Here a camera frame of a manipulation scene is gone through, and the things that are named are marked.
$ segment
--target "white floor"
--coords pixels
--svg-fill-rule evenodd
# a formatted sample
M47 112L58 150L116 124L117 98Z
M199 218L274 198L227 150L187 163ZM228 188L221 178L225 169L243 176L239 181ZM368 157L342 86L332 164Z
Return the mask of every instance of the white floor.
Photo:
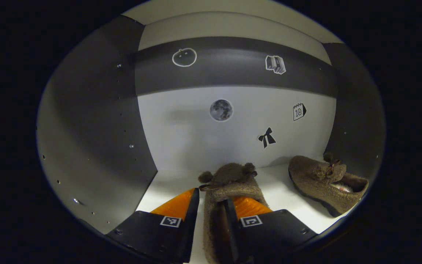
M342 214L333 218L322 204L302 197L293 186L288 175L288 165L277 165L257 169L256 181L266 202L272 210L287 209L316 233L321 233L334 224ZM198 187L200 172L159 171L151 182L136 210L150 212L178 194ZM195 234L190 263L206 264L203 251L203 208L204 192L200 192L200 203L196 217Z

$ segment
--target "apple sticker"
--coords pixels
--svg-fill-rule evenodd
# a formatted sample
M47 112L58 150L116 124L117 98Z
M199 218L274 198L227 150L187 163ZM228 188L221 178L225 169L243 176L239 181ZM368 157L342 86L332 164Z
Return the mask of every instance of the apple sticker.
M192 48L181 48L172 56L172 62L180 67L189 67L196 62L196 51Z

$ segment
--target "moon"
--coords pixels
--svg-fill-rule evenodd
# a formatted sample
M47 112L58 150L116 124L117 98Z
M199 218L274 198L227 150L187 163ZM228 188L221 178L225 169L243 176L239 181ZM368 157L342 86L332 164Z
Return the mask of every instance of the moon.
M217 122L225 122L231 118L233 107L231 103L224 99L214 101L210 107L210 115Z

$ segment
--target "bow sticker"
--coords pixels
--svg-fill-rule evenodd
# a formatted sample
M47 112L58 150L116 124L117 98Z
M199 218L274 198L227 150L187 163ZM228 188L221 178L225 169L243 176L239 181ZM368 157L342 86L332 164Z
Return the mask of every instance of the bow sticker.
M263 149L266 148L266 146L268 145L266 143L266 139L268 138L268 143L269 144L273 144L276 143L276 140L274 140L274 138L270 135L271 133L273 133L273 131L271 130L271 127L268 127L268 129L266 130L265 135L261 135L258 137L258 140L263 142Z

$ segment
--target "slipper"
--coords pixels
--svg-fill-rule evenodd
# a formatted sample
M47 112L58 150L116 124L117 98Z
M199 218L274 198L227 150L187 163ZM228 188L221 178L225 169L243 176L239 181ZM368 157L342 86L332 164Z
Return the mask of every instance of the slipper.
M204 172L198 178L204 184L200 190L206 191L204 200L204 251L206 259L211 264L225 263L219 249L219 244L225 243L221 236L222 230L217 221L225 222L218 203L236 197L249 197L268 207L263 193L258 187L254 176L255 167L251 163L244 166L237 163L226 164L212 175Z
M369 181L347 173L346 165L340 164L339 160L330 161L295 156L289 163L289 177L298 192L321 202L331 216L338 217L359 202Z

